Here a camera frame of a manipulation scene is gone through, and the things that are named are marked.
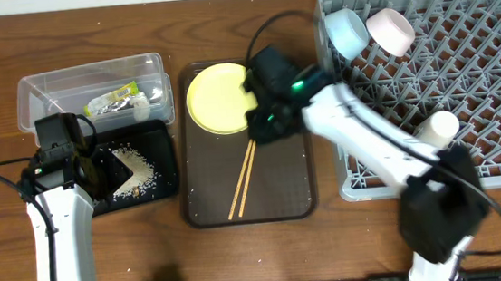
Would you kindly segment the wooden chopstick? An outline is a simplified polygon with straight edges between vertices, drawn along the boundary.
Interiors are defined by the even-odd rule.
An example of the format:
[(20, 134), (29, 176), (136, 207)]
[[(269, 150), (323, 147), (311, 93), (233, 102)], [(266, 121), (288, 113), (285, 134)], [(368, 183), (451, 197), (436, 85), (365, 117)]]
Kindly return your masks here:
[(242, 198), (240, 201), (240, 208), (239, 208), (239, 217), (242, 218), (244, 216), (244, 211), (246, 207), (246, 199), (247, 199), (247, 194), (248, 194), (248, 188), (250, 186), (250, 178), (252, 175), (252, 168), (254, 165), (254, 159), (255, 159), (255, 152), (256, 152), (256, 142), (254, 140), (250, 140), (250, 148), (249, 148), (249, 153), (247, 155), (247, 161), (246, 161), (246, 177), (244, 180), (244, 187), (242, 189)]
[(250, 148), (250, 140), (249, 140), (248, 145), (247, 145), (245, 157), (244, 157), (244, 159), (242, 161), (243, 164), (242, 164), (242, 167), (240, 169), (240, 174), (239, 174), (238, 181), (237, 181), (237, 184), (236, 184), (236, 189), (235, 189), (235, 192), (234, 192), (234, 197), (232, 198), (231, 206), (230, 206), (230, 209), (229, 209), (229, 212), (228, 212), (228, 218), (227, 218), (228, 220), (232, 220), (233, 217), (234, 217), (234, 213), (235, 213), (235, 209), (236, 209), (236, 204), (237, 204), (239, 192), (240, 192), (241, 186), (243, 185), (243, 179), (246, 177), (246, 161), (247, 161), (247, 155), (248, 155), (248, 153), (250, 151), (249, 148)]

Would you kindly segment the pile of rice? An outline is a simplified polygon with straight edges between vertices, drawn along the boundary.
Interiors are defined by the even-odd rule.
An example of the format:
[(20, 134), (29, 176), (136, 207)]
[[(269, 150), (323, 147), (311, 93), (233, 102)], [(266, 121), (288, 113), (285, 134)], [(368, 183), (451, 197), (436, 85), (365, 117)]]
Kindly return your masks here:
[(154, 165), (130, 147), (114, 150), (113, 155), (129, 168), (132, 176), (113, 193), (114, 198), (141, 197), (156, 185)]

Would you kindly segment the yellow plate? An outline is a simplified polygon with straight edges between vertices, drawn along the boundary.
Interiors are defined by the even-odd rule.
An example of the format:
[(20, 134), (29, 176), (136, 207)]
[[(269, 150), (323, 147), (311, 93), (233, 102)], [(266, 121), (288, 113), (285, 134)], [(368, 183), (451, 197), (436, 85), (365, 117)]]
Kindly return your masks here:
[(246, 68), (236, 63), (218, 63), (204, 68), (190, 83), (187, 110), (201, 129), (211, 133), (235, 134), (247, 129), (246, 113), (257, 99), (245, 91)]

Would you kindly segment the green snack wrapper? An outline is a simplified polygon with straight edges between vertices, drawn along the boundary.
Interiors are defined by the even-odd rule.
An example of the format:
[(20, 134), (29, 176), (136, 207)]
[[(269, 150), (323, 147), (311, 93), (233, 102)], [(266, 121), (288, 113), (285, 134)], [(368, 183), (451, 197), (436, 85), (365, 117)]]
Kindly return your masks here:
[(145, 93), (139, 90), (137, 83), (129, 82), (118, 90), (92, 99), (84, 106), (83, 110), (84, 115), (89, 117), (148, 105), (149, 100)]

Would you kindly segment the white tissue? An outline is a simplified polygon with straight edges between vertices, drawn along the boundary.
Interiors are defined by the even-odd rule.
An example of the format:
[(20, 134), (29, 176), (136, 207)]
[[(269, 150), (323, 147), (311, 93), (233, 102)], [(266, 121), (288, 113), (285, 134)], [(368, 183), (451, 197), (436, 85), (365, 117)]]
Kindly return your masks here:
[(132, 106), (132, 114), (136, 122), (165, 119), (169, 110), (163, 101), (163, 96), (155, 93), (147, 95), (140, 92), (130, 99), (129, 105)]

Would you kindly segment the light blue bowl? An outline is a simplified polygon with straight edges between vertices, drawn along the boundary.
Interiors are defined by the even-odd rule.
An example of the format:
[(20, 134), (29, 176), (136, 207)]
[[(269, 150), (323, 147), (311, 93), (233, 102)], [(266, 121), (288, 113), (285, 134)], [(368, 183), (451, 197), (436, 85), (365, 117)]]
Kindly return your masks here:
[(369, 43), (364, 22), (348, 8), (326, 15), (324, 22), (333, 47), (344, 59), (356, 59)]

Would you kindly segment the white bowl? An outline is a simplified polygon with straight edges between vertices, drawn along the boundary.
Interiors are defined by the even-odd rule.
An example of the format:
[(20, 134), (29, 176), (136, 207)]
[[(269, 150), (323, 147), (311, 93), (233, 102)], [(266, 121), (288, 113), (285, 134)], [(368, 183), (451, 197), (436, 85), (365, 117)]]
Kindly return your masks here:
[(376, 44), (396, 57), (405, 55), (415, 40), (410, 22), (393, 9), (380, 10), (368, 18), (366, 26)]

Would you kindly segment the small white cup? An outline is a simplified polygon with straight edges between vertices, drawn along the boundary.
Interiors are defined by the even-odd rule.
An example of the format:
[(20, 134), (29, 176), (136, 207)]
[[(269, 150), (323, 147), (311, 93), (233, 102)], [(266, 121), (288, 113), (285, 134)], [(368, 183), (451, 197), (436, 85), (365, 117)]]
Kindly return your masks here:
[(414, 136), (421, 142), (443, 150), (454, 140), (459, 125), (458, 118), (450, 111), (437, 111), (416, 128)]

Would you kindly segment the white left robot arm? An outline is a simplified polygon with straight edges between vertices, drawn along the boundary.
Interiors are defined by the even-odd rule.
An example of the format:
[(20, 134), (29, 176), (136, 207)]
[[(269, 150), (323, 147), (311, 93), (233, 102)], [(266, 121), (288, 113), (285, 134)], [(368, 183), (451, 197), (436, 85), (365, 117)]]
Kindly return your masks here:
[(97, 281), (92, 215), (131, 175), (108, 149), (69, 142), (38, 150), (18, 182), (33, 224), (37, 281)]

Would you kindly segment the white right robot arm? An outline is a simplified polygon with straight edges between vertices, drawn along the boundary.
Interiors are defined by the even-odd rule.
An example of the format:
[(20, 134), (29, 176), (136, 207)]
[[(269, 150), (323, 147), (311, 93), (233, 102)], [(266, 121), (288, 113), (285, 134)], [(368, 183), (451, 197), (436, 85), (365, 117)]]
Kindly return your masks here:
[(408, 280), (457, 280), (490, 206), (465, 147), (412, 137), (318, 66), (295, 77), (248, 72), (243, 87), (257, 99), (246, 115), (250, 139), (266, 144), (306, 129), (344, 148), (400, 197), (400, 235), (414, 252)]

